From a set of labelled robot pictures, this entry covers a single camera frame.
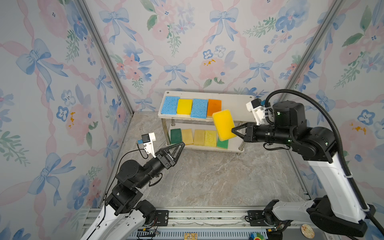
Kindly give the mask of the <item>light green sponge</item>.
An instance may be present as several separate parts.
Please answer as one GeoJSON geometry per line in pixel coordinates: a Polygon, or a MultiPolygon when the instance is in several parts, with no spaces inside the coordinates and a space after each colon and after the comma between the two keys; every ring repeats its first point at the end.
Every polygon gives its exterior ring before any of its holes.
{"type": "Polygon", "coordinates": [[[218,139],[217,148],[227,150],[229,147],[229,140],[221,141],[218,139]]]}

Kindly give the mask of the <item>orange sponge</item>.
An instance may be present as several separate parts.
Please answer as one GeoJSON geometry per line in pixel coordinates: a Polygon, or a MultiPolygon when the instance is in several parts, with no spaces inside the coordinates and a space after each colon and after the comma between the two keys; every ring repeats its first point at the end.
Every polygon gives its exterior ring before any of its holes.
{"type": "Polygon", "coordinates": [[[208,108],[207,108],[207,117],[211,118],[214,113],[220,112],[222,110],[222,101],[221,100],[208,100],[208,108]]]}

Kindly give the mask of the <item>blue sponge back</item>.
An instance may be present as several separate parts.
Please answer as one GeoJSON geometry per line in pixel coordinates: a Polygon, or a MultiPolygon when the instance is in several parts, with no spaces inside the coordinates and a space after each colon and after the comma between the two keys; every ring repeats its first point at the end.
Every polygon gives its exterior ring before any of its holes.
{"type": "Polygon", "coordinates": [[[163,115],[176,115],[180,97],[166,96],[161,114],[163,115]]]}

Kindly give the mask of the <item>blue sponge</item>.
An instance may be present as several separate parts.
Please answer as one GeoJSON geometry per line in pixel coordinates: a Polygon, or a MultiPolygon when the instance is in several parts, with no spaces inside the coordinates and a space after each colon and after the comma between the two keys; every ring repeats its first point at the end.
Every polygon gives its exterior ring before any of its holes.
{"type": "Polygon", "coordinates": [[[163,115],[176,115],[180,97],[166,96],[161,114],[163,115]]]}
{"type": "Polygon", "coordinates": [[[209,100],[193,99],[191,118],[206,119],[209,100]]]}

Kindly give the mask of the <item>small yellow sponge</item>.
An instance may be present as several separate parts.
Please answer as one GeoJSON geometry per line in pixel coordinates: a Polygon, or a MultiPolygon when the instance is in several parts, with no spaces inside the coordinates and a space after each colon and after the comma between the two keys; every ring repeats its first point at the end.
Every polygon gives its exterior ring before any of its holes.
{"type": "Polygon", "coordinates": [[[193,100],[192,99],[179,99],[177,106],[178,115],[190,115],[192,112],[193,100]]]}

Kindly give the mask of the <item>dark green scouring sponge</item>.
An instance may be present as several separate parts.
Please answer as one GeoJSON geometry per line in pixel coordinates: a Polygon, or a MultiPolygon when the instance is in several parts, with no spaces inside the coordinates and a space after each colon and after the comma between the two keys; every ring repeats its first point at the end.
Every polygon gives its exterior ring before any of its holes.
{"type": "Polygon", "coordinates": [[[181,129],[171,129],[171,144],[179,144],[183,141],[181,129]]]}

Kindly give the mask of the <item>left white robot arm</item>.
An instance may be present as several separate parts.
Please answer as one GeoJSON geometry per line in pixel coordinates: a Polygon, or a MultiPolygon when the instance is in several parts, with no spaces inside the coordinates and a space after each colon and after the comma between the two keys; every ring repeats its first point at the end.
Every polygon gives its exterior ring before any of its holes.
{"type": "Polygon", "coordinates": [[[159,149],[144,165],[125,161],[116,174],[117,184],[82,239],[125,240],[139,228],[155,225],[156,208],[142,199],[140,189],[151,186],[151,180],[161,177],[164,169],[175,166],[184,147],[181,142],[159,149]]]}

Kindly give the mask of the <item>bright yellow porous sponge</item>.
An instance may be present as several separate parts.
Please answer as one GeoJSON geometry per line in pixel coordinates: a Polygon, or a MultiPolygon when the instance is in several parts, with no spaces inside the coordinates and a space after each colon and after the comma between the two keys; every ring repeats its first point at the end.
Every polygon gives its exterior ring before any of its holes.
{"type": "Polygon", "coordinates": [[[205,131],[204,146],[214,147],[214,148],[217,146],[217,131],[213,131],[213,130],[205,131]]]}

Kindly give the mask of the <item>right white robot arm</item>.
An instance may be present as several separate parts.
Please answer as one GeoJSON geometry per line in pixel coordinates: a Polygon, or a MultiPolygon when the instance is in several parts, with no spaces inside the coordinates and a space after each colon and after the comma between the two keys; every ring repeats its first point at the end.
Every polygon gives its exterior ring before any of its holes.
{"type": "Polygon", "coordinates": [[[338,143],[332,130],[309,127],[303,104],[284,101],[271,108],[260,99],[247,103],[255,120],[233,128],[246,143],[263,143],[270,151],[290,150],[302,157],[312,171],[315,184],[310,200],[289,203],[272,200],[260,212],[249,212],[252,226],[270,226],[281,232],[293,221],[311,223],[322,231],[348,237],[363,237],[366,219],[375,207],[362,207],[350,184],[351,174],[343,170],[338,143]]]}

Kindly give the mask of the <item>blue sponge front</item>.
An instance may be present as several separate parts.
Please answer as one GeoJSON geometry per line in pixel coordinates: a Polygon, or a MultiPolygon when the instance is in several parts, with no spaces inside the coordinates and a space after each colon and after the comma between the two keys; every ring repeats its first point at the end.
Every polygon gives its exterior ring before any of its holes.
{"type": "Polygon", "coordinates": [[[206,119],[209,100],[193,99],[191,118],[206,119]]]}

